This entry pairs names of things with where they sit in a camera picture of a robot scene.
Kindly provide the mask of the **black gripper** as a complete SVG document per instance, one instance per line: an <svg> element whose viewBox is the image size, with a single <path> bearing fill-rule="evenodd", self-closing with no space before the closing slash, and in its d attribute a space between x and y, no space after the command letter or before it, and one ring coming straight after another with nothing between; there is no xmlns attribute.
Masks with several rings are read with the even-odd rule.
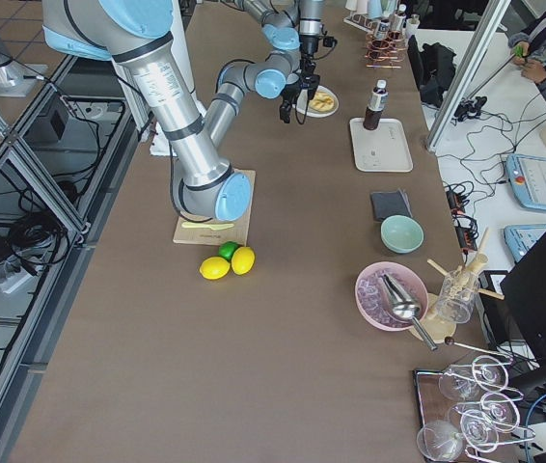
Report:
<svg viewBox="0 0 546 463"><path fill-rule="evenodd" d="M316 56L319 46L322 45L326 48L329 48L325 54ZM324 59L328 57L331 52L337 46L337 39L334 36L327 34L324 35L300 35L300 53L301 59L308 61L308 75L313 76L316 63L315 61Z"/></svg>
<svg viewBox="0 0 546 463"><path fill-rule="evenodd" d="M295 104L303 91L307 92L307 99L297 101L297 123L304 124L308 117L309 101L311 101L320 83L320 76L310 70L310 60L301 58L301 70L295 71L282 90L282 103L279 107L279 117L284 123L290 122L292 104Z"/></svg>

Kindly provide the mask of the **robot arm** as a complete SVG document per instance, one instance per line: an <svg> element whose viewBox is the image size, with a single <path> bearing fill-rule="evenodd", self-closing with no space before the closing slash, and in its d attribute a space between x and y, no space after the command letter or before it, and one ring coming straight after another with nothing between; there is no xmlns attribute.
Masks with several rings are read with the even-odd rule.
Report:
<svg viewBox="0 0 546 463"><path fill-rule="evenodd" d="M223 4L247 13L258 22L274 48L297 49L298 76L306 83L318 85L316 62L326 58L338 43L322 22L324 1L293 1L284 10L278 10L271 1L223 1Z"/></svg>
<svg viewBox="0 0 546 463"><path fill-rule="evenodd" d="M296 1L276 12L261 1L238 1L272 46L261 63L229 65L205 112L193 92L176 1L45 1L43 32L53 49L110 61L133 78L176 160L171 195L177 210L220 221L240 218L251 201L250 180L217 149L249 92L287 110L302 89L314 89L313 56L322 36L321 1Z"/></svg>

